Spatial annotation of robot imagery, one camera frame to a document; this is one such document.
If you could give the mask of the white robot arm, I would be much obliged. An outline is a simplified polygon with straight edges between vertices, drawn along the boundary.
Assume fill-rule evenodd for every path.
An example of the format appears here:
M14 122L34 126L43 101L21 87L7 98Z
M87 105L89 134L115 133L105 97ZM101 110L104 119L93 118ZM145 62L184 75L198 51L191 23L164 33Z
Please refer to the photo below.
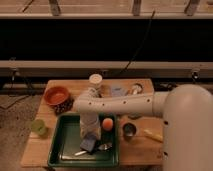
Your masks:
M97 98L89 88L74 108L87 126L100 113L161 117L163 171L213 171L213 93L199 85L108 98Z

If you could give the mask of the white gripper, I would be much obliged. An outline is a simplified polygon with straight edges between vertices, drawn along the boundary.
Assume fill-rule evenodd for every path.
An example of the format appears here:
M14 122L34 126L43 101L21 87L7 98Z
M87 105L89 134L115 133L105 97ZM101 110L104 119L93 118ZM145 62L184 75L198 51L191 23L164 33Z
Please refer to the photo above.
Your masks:
M87 133L92 133L97 140L101 139L101 128L98 114L80 115L80 136L84 138Z

